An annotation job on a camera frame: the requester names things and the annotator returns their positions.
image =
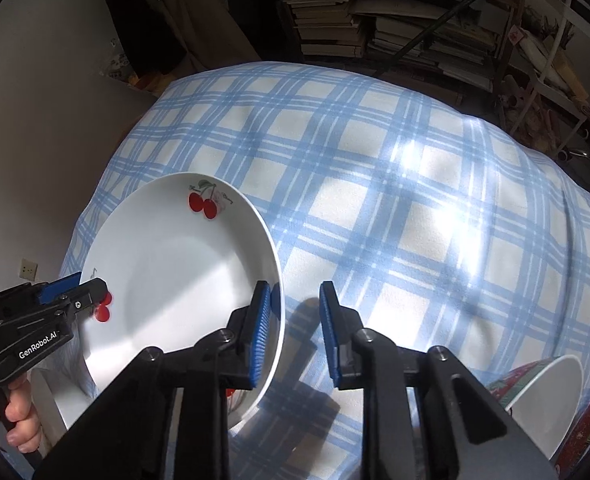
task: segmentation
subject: screw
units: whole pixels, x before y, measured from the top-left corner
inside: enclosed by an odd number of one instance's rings
[[[221,328],[219,330],[219,340],[222,341],[223,343],[228,343],[234,337],[235,337],[235,334],[233,334],[233,331],[229,330],[228,328]]]
[[[444,353],[444,352],[447,352],[448,351],[448,349],[446,347],[436,346],[435,347],[435,351],[439,354],[439,360],[440,361],[447,361],[448,360],[448,357]]]
[[[376,333],[369,328],[360,328],[356,334],[364,343],[372,343],[377,337]]]
[[[142,358],[146,361],[156,361],[164,355],[164,352],[156,346],[146,347],[142,351]]]

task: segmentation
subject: cherry print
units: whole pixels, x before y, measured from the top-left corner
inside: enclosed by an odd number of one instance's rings
[[[109,306],[111,303],[113,303],[113,295],[109,291],[107,291],[104,300],[100,301],[99,304]]]
[[[111,313],[108,311],[108,307],[105,304],[99,304],[96,308],[96,319],[100,323],[105,323],[111,317]]]
[[[217,215],[217,206],[210,198],[204,200],[204,216],[209,220],[213,220]]]
[[[204,199],[201,197],[199,193],[191,193],[188,196],[188,205],[191,207],[193,211],[198,213],[204,207]]]

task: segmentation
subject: finger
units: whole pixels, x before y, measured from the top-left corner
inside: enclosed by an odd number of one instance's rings
[[[11,389],[8,396],[8,406],[6,407],[6,418],[11,422],[17,422],[23,420],[28,416],[28,412],[31,410],[31,383],[26,379],[24,382],[19,383],[19,380],[13,381],[9,387],[14,386]]]
[[[37,434],[27,443],[22,444],[22,446],[19,446],[18,450],[20,453],[31,453],[32,451],[35,451],[38,447],[40,447],[41,440],[42,430],[38,431]]]
[[[24,384],[27,380],[28,380],[27,374],[22,374],[17,379],[15,379],[15,381],[12,381],[11,383],[8,384],[8,389],[9,390],[16,390],[22,384]]]
[[[8,432],[6,440],[12,446],[22,446],[28,443],[36,434],[40,432],[40,419],[35,411],[35,406],[31,408],[28,416],[20,420],[16,426]]]

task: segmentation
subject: blue plaid tablecloth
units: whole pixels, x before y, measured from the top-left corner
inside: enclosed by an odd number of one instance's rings
[[[589,400],[590,194],[495,126],[313,66],[176,81],[108,164],[62,274],[82,269],[123,199],[178,171],[245,193],[283,270],[284,350],[257,413],[231,436],[236,478],[340,479],[359,465],[361,394],[332,389],[322,280],[366,326],[401,346],[446,345],[482,382],[575,354]],[[68,366],[81,380],[75,359]]]

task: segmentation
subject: stack of books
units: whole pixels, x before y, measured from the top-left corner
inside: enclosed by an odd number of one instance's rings
[[[362,57],[366,27],[351,0],[284,0],[293,11],[305,56]]]
[[[356,0],[353,12],[375,16],[375,34],[368,43],[374,59],[395,54],[446,9],[415,0]],[[411,62],[491,91],[495,35],[472,22],[453,18],[435,31],[430,41],[415,46]]]

